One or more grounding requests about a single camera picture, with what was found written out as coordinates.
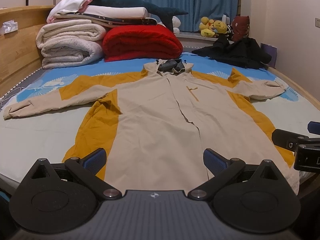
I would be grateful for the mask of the beige and mustard jacket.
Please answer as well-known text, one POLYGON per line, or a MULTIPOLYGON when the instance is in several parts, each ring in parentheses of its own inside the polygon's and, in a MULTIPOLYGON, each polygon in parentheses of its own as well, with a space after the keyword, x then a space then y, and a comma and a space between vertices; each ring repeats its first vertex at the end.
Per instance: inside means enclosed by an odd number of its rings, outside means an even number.
POLYGON ((294 193, 299 173, 293 154, 272 142, 275 127, 251 100, 284 93, 275 81, 251 81, 236 69, 227 79, 199 73, 161 73, 158 62, 140 72, 79 76, 72 83, 8 106, 4 119, 91 104, 65 158, 102 148, 107 162, 98 177, 120 191, 190 191, 212 174, 203 163, 210 148, 248 164, 271 159, 294 193))

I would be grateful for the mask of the black clothes pile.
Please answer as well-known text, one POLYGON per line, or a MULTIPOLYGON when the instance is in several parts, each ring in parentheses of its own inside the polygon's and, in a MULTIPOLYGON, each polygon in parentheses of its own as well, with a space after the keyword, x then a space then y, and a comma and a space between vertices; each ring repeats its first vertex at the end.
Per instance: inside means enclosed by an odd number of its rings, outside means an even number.
POLYGON ((265 68, 272 60, 272 56, 264 52, 256 40, 250 37, 230 44, 226 37, 220 36, 212 46, 193 50, 192 53, 217 62, 249 69, 265 68))

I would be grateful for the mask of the blue white patterned bedsheet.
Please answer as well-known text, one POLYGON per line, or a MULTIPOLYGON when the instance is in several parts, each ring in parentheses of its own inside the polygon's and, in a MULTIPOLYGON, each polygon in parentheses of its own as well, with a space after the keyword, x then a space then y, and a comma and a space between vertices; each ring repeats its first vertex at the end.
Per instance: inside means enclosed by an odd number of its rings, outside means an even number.
MULTIPOLYGON (((81 75, 117 75, 142 70, 148 59, 105 62, 81 67, 38 70, 16 85, 1 101, 1 109, 70 84, 81 75)), ((308 135, 308 123, 319 121, 319 110, 291 85, 285 93, 253 103, 276 128, 308 135)), ((47 158, 59 163, 73 145, 89 106, 63 109, 25 119, 1 120, 1 176, 15 182, 23 179, 34 161, 47 158)))

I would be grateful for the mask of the purple box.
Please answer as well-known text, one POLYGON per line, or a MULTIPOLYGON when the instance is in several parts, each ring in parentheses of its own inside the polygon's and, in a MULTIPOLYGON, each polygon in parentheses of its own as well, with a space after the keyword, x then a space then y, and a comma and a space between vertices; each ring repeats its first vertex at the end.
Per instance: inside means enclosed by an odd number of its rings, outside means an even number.
POLYGON ((261 43, 260 47, 265 53, 267 53, 271 56, 271 61, 268 63, 268 65, 270 67, 275 68, 276 60, 277 60, 277 53, 278 53, 277 47, 274 47, 270 44, 265 44, 265 43, 261 43))

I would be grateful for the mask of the white folded quilt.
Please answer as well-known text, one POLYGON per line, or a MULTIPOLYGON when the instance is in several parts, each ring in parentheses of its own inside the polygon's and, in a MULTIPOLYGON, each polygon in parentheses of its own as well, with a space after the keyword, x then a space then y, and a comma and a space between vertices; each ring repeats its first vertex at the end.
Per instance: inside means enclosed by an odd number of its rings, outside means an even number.
POLYGON ((104 55, 98 42, 76 36, 61 36, 46 41, 41 54, 43 69, 83 66, 98 61, 104 55))

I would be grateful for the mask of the cream folded blanket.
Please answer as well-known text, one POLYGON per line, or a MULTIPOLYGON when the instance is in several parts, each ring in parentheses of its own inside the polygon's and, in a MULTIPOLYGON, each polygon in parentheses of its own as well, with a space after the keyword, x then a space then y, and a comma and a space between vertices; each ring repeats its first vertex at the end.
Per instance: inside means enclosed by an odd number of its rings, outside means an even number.
POLYGON ((67 20, 48 23, 41 27, 36 37, 37 48, 53 38, 75 36, 87 41, 100 41, 106 35, 106 29, 91 20, 67 20))

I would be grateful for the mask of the red folded blanket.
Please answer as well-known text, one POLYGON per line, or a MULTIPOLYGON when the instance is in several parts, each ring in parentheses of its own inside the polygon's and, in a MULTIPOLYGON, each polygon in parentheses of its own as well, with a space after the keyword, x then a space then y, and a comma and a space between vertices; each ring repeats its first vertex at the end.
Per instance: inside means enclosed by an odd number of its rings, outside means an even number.
POLYGON ((102 49, 106 62, 131 59, 176 59, 183 47, 168 28, 157 25, 128 25, 111 29, 102 49))

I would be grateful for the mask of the yellow plush toy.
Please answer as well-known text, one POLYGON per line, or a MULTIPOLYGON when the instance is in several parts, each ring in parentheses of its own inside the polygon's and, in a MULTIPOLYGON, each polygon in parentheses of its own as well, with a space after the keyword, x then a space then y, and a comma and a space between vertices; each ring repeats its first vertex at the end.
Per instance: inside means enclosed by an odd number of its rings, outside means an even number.
POLYGON ((202 37, 219 37, 228 34, 228 25, 220 20, 202 17, 199 24, 202 37))

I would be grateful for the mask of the white plush toy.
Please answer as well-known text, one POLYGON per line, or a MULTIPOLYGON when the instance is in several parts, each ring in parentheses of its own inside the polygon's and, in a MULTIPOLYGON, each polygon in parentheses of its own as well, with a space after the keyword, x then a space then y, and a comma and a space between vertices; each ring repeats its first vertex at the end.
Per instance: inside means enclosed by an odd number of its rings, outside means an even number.
MULTIPOLYGON (((179 27, 181 26, 180 19, 178 17, 176 17, 176 16, 172 16, 171 20, 172 20, 172 24, 171 24, 172 25, 172 32, 174 34, 179 34, 180 33, 179 27)), ((168 27, 165 23, 163 23, 163 21, 161 19, 158 22, 158 24, 160 24, 160 25, 162 25, 162 26, 164 26, 166 28, 168 27)))

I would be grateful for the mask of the tissue pack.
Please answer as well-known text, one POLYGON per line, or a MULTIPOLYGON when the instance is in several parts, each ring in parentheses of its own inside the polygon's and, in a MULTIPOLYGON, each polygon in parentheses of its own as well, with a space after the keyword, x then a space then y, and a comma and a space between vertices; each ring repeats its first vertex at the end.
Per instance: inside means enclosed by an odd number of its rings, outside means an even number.
POLYGON ((15 31, 18 31, 18 23, 14 20, 10 20, 3 23, 3 25, 0 28, 0 35, 5 35, 15 31))

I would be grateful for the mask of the pink white garment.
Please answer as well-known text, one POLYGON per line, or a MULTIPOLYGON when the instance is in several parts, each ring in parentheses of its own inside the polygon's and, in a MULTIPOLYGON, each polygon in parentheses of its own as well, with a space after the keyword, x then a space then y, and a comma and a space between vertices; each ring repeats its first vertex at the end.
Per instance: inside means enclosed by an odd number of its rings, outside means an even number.
POLYGON ((47 23, 52 23, 58 14, 68 14, 73 12, 82 12, 93 0, 61 0, 50 11, 47 17, 47 23))

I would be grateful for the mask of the blue shark plush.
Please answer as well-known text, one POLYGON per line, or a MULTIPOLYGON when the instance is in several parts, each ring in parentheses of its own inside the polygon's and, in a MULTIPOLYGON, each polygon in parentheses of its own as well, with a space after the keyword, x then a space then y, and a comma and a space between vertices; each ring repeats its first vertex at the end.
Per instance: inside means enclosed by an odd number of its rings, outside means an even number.
POLYGON ((188 12, 178 8, 159 7, 144 0, 93 0, 90 5, 114 7, 114 8, 134 8, 144 7, 150 14, 156 15, 162 23, 173 31, 172 18, 179 15, 187 15, 188 12))

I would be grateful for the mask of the wooden bed frame rail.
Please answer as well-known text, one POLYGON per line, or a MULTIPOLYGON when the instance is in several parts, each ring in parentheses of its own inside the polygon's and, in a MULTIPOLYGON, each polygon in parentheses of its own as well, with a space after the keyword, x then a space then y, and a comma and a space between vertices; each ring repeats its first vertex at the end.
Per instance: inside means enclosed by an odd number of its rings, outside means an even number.
POLYGON ((289 77, 281 73, 280 71, 276 70, 272 67, 267 67, 267 70, 277 76, 278 78, 285 81, 290 87, 292 87, 298 94, 306 98, 314 107, 316 107, 318 110, 320 110, 320 102, 313 97, 309 92, 307 92, 302 86, 300 86, 295 81, 291 80, 289 77))

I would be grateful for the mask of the wall socket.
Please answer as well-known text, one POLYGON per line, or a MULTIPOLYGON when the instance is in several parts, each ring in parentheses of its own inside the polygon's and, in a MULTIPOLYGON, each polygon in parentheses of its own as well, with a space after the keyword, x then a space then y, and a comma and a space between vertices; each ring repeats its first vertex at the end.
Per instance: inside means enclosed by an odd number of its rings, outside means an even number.
POLYGON ((320 19, 315 18, 315 27, 320 28, 320 19))

